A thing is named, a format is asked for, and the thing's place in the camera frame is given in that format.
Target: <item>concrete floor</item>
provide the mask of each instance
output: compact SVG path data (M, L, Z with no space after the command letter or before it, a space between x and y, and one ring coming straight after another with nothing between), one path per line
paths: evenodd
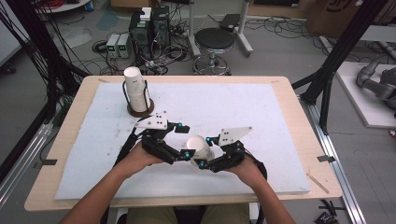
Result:
M104 0L101 1L95 1L95 11L91 13L79 8L56 14L58 22L65 23L84 17L82 21L70 24L83 26L92 33L89 43L73 49L82 61L98 57L91 50L94 42L106 39L112 32L125 32L128 29L131 13L109 10L108 4ZM238 12L239 1L229 1L228 4L231 8L208 7L206 2L200 6L196 4L195 14L199 18L195 20L195 27L198 28L201 24L203 27L216 26L215 22L205 16L207 14L221 21L222 16L217 15ZM322 49L316 48L310 38L282 38L263 28L247 28L245 35L254 49L249 58L245 57L238 45L223 54L223 58L232 68L233 76L284 76L293 83L314 73L326 59ZM377 53L367 49L364 43L360 43L353 53L360 57L377 56ZM4 70L0 72L0 161L4 160L46 103L45 85L27 56L20 51L10 61L17 68L17 73L8 74ZM170 64L167 75L192 75L191 64L192 61ZM98 62L98 65L88 65L93 74L100 74L100 67L105 67L105 64ZM304 89L300 88L296 93L304 92ZM387 129L364 126L337 78L334 79L332 87L328 129L366 222L395 223L396 175L393 175L393 171L396 168L396 141L389 137ZM44 157L49 149L50 147L44 149ZM1 223L54 223L64 216L66 211L37 213L27 212L23 208L39 172L33 168L37 161L38 158L35 158L1 208ZM335 199L333 202L335 206L343 206L341 199ZM297 223L312 223L324 211L318 209L318 206L322 205L319 200L287 201L284 204ZM350 222L345 211L339 211L338 215L340 223Z

